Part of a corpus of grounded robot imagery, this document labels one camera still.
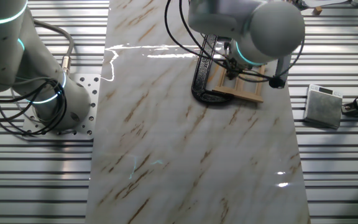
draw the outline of metal mounting plate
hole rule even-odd
[[[89,109],[89,113],[87,115],[87,119],[82,121],[78,126],[73,129],[69,129],[66,131],[50,131],[45,135],[40,135],[37,137],[25,136],[27,140],[37,141],[37,140],[92,140],[94,138],[94,129],[96,126],[96,112],[98,110],[98,99],[99,99],[99,89],[101,82],[101,75],[98,74],[71,74],[71,79],[74,82],[77,82],[83,85],[86,91],[89,93],[89,97],[91,98],[91,105]],[[28,116],[34,115],[33,110],[28,110],[26,112]],[[32,132],[36,132],[37,130],[43,128],[44,126],[40,123],[33,122],[29,119],[24,120],[24,129],[30,130]]]

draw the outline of marble board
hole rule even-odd
[[[261,104],[197,102],[197,57],[167,35],[165,4],[110,3],[86,223],[309,223],[288,88],[264,84]],[[198,50],[178,1],[168,13]]]

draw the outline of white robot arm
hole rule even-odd
[[[86,118],[90,97],[63,69],[38,36],[27,0],[0,0],[0,92],[13,88],[23,96],[38,89],[46,79],[56,80],[67,100],[67,112],[60,112],[63,119],[56,129],[73,128]],[[58,94],[47,85],[32,102],[40,120],[56,117]]]
[[[305,36],[301,12],[282,1],[191,0],[188,15],[195,31],[232,38],[229,57],[243,68],[291,54]]]

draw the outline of black object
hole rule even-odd
[[[352,103],[346,103],[342,105],[342,114],[346,116],[352,116],[358,118],[358,97],[356,97]]]
[[[284,88],[285,80],[282,80],[280,77],[273,77],[268,81],[268,85],[272,88]]]
[[[215,48],[218,37],[215,35],[207,35],[204,38],[203,48],[207,53],[213,57],[213,49]],[[206,90],[206,83],[208,81],[209,71],[211,70],[212,60],[199,57],[194,74],[193,83],[191,85],[191,93],[196,100],[207,103],[209,105],[216,105],[227,103],[234,98],[232,94],[220,93],[215,91]]]

